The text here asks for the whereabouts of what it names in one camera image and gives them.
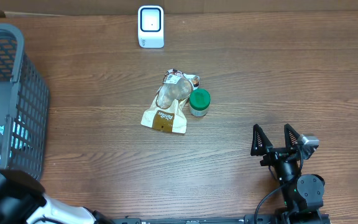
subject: gray plastic basket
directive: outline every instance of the gray plastic basket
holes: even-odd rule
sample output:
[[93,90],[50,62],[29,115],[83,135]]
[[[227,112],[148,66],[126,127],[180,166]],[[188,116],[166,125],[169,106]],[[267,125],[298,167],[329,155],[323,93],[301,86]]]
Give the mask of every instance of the gray plastic basket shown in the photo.
[[41,178],[49,101],[48,86],[24,52],[21,31],[0,24],[0,169]]

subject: wood grain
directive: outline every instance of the wood grain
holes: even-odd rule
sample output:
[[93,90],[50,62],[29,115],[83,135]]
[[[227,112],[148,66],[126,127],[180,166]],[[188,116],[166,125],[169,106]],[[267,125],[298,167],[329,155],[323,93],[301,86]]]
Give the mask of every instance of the wood grain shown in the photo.
[[[323,212],[358,222],[358,12],[166,16],[163,49],[141,49],[136,16],[0,19],[20,28],[51,93],[42,183],[114,218],[238,217],[277,184],[250,157],[252,126],[321,145],[304,173],[326,180]],[[163,74],[201,77],[212,105],[185,135],[140,125]],[[261,212],[281,207],[271,198]]]

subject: green lid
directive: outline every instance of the green lid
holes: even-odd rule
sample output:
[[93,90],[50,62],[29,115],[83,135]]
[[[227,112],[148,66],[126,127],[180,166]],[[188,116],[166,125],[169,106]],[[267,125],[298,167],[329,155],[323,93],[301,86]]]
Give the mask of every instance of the green lid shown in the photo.
[[194,110],[202,111],[209,107],[211,103],[211,96],[208,91],[197,89],[190,95],[190,106]]

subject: black cable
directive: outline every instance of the black cable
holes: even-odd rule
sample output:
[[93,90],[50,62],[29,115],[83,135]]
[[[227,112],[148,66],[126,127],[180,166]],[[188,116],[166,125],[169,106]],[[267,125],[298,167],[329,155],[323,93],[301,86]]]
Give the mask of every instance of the black cable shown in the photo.
[[32,224],[36,224],[37,222],[51,222],[51,223],[54,223],[54,224],[64,224],[64,223],[62,223],[60,221],[53,220],[53,219],[47,218],[47,217],[39,218],[36,221],[34,221]]
[[298,173],[292,177],[292,179],[290,181],[288,181],[287,183],[277,187],[275,190],[273,190],[272,192],[270,192],[268,195],[266,195],[258,204],[258,206],[255,209],[255,213],[254,213],[254,224],[257,224],[258,221],[258,212],[260,207],[262,206],[262,204],[270,197],[272,196],[274,193],[276,193],[277,191],[281,190],[282,188],[286,187],[288,184],[290,184],[291,182],[293,182],[300,174],[302,171],[302,167],[303,167],[303,156],[302,156],[302,151],[301,149],[298,151],[300,153],[300,157],[301,157],[301,163],[299,165],[299,169],[298,169]]
[[270,167],[270,165],[268,166],[268,170],[270,171],[270,174],[272,175],[274,180],[277,180],[277,178],[274,176],[274,173],[272,171],[272,168]]

